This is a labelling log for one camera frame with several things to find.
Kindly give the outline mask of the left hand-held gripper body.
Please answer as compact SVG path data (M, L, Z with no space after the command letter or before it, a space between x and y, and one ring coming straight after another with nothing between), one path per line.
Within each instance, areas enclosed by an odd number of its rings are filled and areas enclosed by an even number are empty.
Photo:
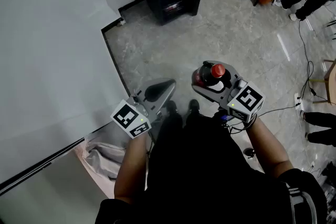
M136 138L160 122L160 97L161 90L158 87L140 88L127 100L121 100L111 114L111 119L129 137Z

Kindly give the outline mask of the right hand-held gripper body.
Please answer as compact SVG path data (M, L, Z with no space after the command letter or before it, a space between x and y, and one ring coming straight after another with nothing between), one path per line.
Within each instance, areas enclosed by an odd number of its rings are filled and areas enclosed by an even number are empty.
M242 77L221 79L221 83L223 92L218 111L249 123L262 108L265 95L252 81L247 82Z

